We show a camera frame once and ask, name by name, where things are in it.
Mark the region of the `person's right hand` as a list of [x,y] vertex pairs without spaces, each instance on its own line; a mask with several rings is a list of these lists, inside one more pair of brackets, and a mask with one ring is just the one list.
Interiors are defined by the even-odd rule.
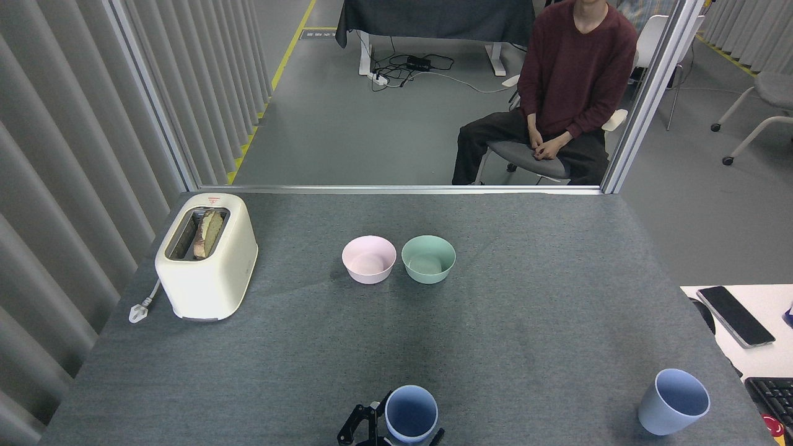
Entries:
[[553,158],[549,143],[544,141],[543,136],[537,130],[536,125],[527,122],[530,147],[533,149],[533,157],[537,160],[550,160]]

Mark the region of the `person's left hand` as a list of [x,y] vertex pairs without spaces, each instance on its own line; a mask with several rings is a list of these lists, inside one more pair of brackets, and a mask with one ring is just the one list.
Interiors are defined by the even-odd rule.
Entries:
[[533,157],[535,160],[554,160],[557,158],[558,152],[570,141],[570,135],[564,133],[557,138],[550,139],[539,144],[533,150]]

